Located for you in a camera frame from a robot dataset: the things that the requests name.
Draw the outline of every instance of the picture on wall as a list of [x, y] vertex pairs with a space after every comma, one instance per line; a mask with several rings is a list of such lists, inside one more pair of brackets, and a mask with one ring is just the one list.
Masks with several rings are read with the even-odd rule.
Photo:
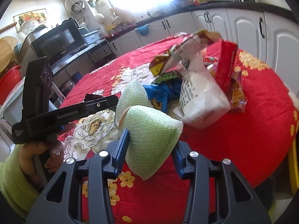
[[17, 33], [21, 31], [22, 24], [32, 18], [38, 21], [39, 24], [44, 24], [47, 22], [48, 13], [46, 9], [39, 9], [14, 16], [13, 21], [17, 22]]

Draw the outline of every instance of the microwave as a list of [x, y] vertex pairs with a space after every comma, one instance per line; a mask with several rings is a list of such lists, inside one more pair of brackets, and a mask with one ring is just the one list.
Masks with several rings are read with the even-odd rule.
[[36, 57], [46, 56], [51, 67], [85, 45], [85, 40], [74, 20], [53, 28], [31, 43]]

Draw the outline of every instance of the textured green fabric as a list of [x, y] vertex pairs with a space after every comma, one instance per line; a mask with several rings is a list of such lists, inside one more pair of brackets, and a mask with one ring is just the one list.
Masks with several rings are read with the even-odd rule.
[[114, 116], [114, 122], [117, 127], [123, 112], [127, 107], [132, 105], [152, 107], [152, 104], [148, 100], [147, 92], [145, 91], [141, 83], [136, 80], [132, 80], [131, 82], [129, 82], [129, 84], [121, 94], [121, 97], [119, 98]]
[[5, 163], [0, 163], [0, 190], [8, 204], [23, 219], [39, 196], [38, 191], [26, 180], [19, 164], [23, 145], [16, 145]]
[[130, 132], [126, 162], [133, 173], [146, 180], [170, 155], [183, 123], [154, 108], [137, 105], [128, 110], [121, 128]]

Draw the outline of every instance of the white plastic bag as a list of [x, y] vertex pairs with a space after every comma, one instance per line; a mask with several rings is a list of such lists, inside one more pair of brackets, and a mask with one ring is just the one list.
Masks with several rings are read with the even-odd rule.
[[180, 106], [174, 113], [184, 123], [198, 129], [206, 128], [230, 110], [226, 95], [204, 67], [199, 54], [190, 61], [188, 73], [183, 79], [179, 103]]

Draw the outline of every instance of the red bucket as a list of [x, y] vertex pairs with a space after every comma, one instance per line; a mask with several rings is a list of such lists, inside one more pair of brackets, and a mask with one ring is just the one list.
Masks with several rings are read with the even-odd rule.
[[22, 80], [20, 68], [14, 66], [0, 79], [0, 105], [3, 105], [12, 89]]

